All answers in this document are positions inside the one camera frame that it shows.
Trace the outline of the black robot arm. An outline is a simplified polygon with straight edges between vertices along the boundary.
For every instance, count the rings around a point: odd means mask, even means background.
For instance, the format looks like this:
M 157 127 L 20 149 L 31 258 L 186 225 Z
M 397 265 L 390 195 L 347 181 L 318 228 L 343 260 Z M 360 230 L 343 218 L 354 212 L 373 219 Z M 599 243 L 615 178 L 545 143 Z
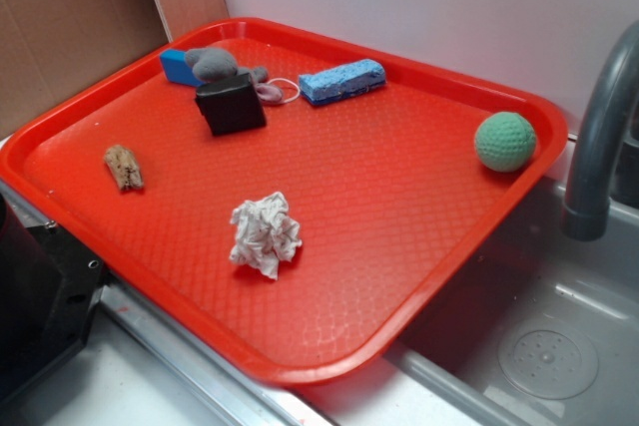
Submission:
M 24 225 L 1 201 L 1 403 L 86 345 L 107 268 L 57 225 Z

